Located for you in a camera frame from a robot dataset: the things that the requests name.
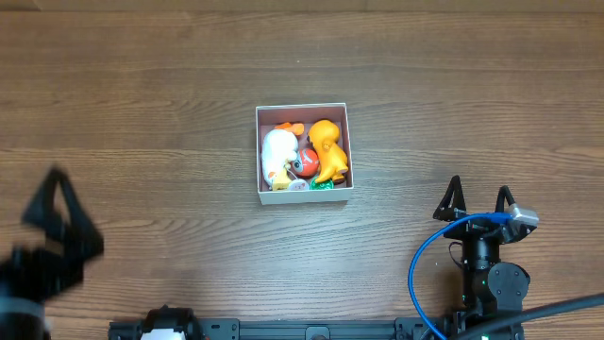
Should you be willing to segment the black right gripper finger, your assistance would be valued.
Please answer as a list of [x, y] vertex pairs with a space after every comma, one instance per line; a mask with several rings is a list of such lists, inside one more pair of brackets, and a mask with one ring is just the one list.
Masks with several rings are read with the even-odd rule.
[[512, 196], [511, 190], [507, 185], [503, 185], [499, 188], [496, 203], [495, 203], [495, 212], [503, 213], [505, 211], [505, 204], [509, 206], [513, 205], [515, 200]]
[[456, 175], [451, 178], [445, 195], [435, 209], [432, 217], [436, 220], [454, 222], [467, 215], [467, 208], [461, 187], [461, 178]]

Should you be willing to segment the green round disc toy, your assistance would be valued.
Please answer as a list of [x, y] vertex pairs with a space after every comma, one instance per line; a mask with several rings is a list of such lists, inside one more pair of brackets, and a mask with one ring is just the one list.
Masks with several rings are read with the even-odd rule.
[[314, 177], [310, 181], [310, 188], [313, 191], [321, 191], [321, 190], [332, 190], [334, 188], [334, 183], [331, 179], [328, 179], [323, 182], [317, 182], [317, 177]]

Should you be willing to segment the orange dinosaur toy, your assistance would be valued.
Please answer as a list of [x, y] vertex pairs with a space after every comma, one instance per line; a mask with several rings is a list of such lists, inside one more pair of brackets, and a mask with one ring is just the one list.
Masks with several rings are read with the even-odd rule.
[[339, 147], [340, 129], [329, 120], [320, 120], [314, 123], [308, 132], [308, 140], [314, 148], [319, 162], [320, 171], [316, 183], [332, 180], [338, 183], [344, 180], [348, 172], [348, 158]]

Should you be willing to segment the red round robot toy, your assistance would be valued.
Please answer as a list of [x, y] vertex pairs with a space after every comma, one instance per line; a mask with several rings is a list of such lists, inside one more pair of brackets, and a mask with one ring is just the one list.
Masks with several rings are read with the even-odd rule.
[[302, 178], [311, 178], [319, 171], [319, 158], [312, 148], [303, 148], [298, 151], [297, 158], [292, 162], [294, 173]]

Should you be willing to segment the white wooden rattle drum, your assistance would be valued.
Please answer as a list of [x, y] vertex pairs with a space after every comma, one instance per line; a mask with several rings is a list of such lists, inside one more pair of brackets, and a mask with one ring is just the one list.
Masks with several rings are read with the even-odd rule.
[[302, 178], [297, 178], [290, 182], [287, 190], [288, 191], [309, 191], [310, 185], [306, 180], [304, 180]]

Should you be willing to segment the white chicken toy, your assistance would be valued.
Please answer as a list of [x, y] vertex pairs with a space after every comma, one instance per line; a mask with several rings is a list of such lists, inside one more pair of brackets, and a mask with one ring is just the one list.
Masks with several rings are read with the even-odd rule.
[[271, 191], [285, 190], [292, 180], [288, 175], [291, 162], [297, 159], [298, 138], [304, 132], [301, 123], [283, 123], [263, 138], [260, 159], [264, 181]]

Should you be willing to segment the white box with pink interior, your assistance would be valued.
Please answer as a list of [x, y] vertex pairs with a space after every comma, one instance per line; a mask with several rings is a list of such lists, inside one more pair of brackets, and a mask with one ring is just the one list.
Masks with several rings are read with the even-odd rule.
[[[271, 191], [268, 184], [264, 181], [261, 169], [261, 147], [265, 135], [278, 125], [283, 123], [301, 123], [305, 130], [298, 138], [298, 151], [303, 148], [314, 148], [308, 140], [310, 127], [320, 120], [329, 120], [336, 124], [340, 129], [339, 147], [345, 152], [348, 158], [348, 172], [344, 174], [344, 180], [334, 183], [332, 190], [313, 191]], [[281, 105], [281, 106], [259, 106], [256, 108], [256, 147], [257, 147], [257, 188], [260, 196], [260, 202], [263, 205], [278, 205], [288, 203], [309, 203], [309, 202], [329, 202], [346, 201], [350, 198], [354, 189], [354, 177], [352, 156], [350, 148], [350, 133], [348, 126], [347, 106], [345, 103], [322, 103], [322, 104], [302, 104], [302, 105]], [[312, 178], [302, 178], [297, 176], [292, 168], [288, 170], [291, 180], [304, 179], [309, 185]]]

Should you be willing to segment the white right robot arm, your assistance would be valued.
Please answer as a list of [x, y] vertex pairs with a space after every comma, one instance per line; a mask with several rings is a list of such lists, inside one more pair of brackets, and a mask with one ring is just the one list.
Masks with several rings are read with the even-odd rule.
[[507, 186], [499, 188], [495, 211], [512, 218], [494, 222], [479, 217], [444, 233], [461, 246], [457, 266], [462, 273], [463, 307], [441, 323], [448, 337], [523, 310], [530, 276], [521, 266], [503, 262], [500, 247], [528, 237], [537, 229], [539, 217], [536, 211], [518, 205]]

